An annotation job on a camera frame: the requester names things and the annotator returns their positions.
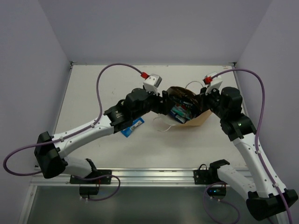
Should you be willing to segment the brown paper bag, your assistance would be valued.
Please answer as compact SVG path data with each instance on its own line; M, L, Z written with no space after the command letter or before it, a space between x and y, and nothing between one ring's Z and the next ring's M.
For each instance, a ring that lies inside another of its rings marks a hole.
M178 121L176 121L170 115L170 113L167 114L167 115L159 114L152 121L152 125L153 125L153 128L155 130L157 130L159 132L167 132L172 127L201 126L209 118L209 116L212 114L212 112L210 110L207 110L205 112L201 112L200 110L194 110L194 109L190 110L190 109L184 107L183 105L177 105L177 104L175 104L175 106L181 106L184 109L189 110L190 113L191 113L191 115L192 115L191 120L187 121L184 124L181 124Z

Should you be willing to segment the blue snack packet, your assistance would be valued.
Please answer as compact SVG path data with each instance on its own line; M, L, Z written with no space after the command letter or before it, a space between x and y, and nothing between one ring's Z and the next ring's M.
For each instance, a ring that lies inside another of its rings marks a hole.
M133 124L127 128L125 128L124 130L121 131L121 133L128 138L132 132L139 127L140 125L142 125L144 123L144 120L140 117L136 120L133 121Z

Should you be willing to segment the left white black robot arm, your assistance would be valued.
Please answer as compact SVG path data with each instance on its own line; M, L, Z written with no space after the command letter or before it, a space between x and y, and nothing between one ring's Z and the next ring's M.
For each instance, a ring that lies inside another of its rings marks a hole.
M71 158L69 155L74 150L132 126L136 119L149 112L166 115L174 105L166 91L159 96L145 89L136 88L100 117L67 131L65 136L41 133L34 155L44 178L69 174L82 178L86 183L94 182L97 178L94 163L91 159Z

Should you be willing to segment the teal snack packet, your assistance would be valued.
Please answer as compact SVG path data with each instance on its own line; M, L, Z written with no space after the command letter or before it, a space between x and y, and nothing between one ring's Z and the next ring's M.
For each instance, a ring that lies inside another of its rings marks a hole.
M181 106L174 106L170 111L170 115L181 124L186 123L192 118L190 111Z

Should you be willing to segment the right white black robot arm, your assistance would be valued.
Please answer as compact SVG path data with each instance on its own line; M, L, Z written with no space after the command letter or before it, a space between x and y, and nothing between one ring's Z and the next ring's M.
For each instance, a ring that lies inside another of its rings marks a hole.
M218 118L223 132L238 149L253 178L250 181L225 159L210 163L207 170L194 172L206 183L224 182L239 193L252 217L261 221L285 212L297 200L295 190L281 181L265 155L251 119L242 113L242 96L234 87L221 91L204 87L196 96L203 111Z

